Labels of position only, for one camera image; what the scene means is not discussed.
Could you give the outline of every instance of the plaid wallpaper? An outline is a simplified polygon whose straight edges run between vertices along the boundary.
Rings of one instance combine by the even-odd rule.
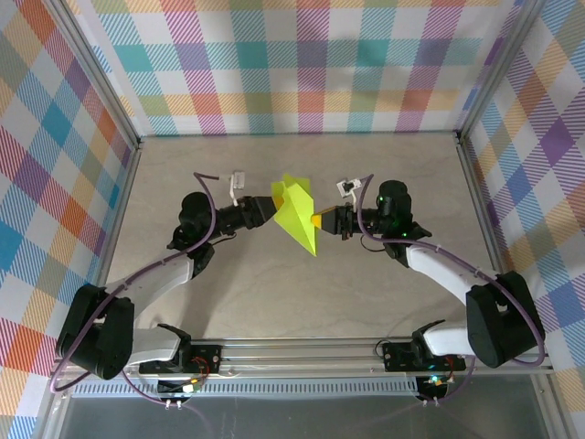
[[[148,135],[452,130],[522,3],[69,0]]]
[[[0,2],[0,438],[28,438],[130,156],[41,0]]]
[[[549,0],[472,134],[499,247],[532,280],[585,437],[585,2]]]

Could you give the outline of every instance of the yellow paper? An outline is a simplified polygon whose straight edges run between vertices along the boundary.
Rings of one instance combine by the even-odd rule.
[[[317,228],[311,222],[314,201],[311,181],[285,174],[272,183],[272,199],[278,210],[274,220],[313,256],[317,255]]]

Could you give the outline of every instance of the gray floor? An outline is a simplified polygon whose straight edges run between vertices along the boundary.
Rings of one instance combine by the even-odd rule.
[[[489,266],[463,171],[449,134],[283,135],[147,139],[110,280],[151,261],[171,240],[182,198],[199,190],[194,170],[246,171],[243,195],[270,195],[288,172],[309,177],[315,208],[343,204],[342,177],[376,174],[378,185],[404,181],[415,220],[443,247]],[[219,207],[228,184],[210,183]],[[359,240],[321,233],[314,258],[273,221],[222,243],[196,280],[152,304],[141,327],[164,322],[193,337],[382,337],[409,335],[438,318],[461,318],[463,307],[437,284]]]

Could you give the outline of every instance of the gray panel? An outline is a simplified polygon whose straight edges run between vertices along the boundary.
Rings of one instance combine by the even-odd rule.
[[[138,399],[72,399],[62,438],[546,438],[528,376],[476,377],[459,397],[436,408],[407,407],[411,397],[331,400],[206,398],[192,412]]]

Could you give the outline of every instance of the yellow origami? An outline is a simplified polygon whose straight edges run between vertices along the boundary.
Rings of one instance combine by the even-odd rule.
[[[311,222],[314,202],[311,181],[284,174],[272,183],[272,200],[277,212],[274,220],[313,256],[317,255],[317,228]]]

